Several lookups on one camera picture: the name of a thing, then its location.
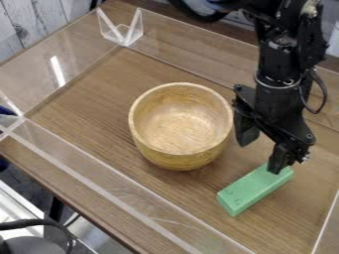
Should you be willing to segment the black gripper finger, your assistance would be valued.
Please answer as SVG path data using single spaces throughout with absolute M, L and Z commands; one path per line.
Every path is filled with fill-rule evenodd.
M 272 154 L 268 157 L 267 170 L 278 175 L 280 171 L 295 162 L 296 150 L 284 143 L 274 146 Z
M 242 147 L 252 143 L 259 137 L 259 129 L 255 121 L 239 112 L 235 113 L 235 130 L 236 139 Z

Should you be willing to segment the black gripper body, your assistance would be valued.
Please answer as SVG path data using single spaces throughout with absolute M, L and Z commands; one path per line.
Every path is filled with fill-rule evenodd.
M 310 110 L 311 76 L 307 74 L 298 80 L 279 82 L 256 74 L 254 80 L 255 87 L 242 84 L 233 87 L 235 113 L 254 120 L 259 134 L 270 138 L 274 146 L 278 143 L 291 146 L 296 150 L 295 162 L 303 163 L 316 142 L 303 118 L 303 110 Z

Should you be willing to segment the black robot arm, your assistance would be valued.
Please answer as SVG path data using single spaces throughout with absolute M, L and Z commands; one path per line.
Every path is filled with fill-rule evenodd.
M 233 86 L 235 130 L 244 147 L 259 135 L 274 142 L 267 170 L 282 169 L 308 159 L 315 136 L 303 113 L 322 111 L 308 104 L 314 85 L 326 90 L 315 66 L 328 48 L 322 32 L 320 0 L 201 0 L 213 10 L 199 14 L 184 0 L 168 0 L 192 19 L 213 23 L 242 11 L 254 22 L 259 45 L 255 86 Z

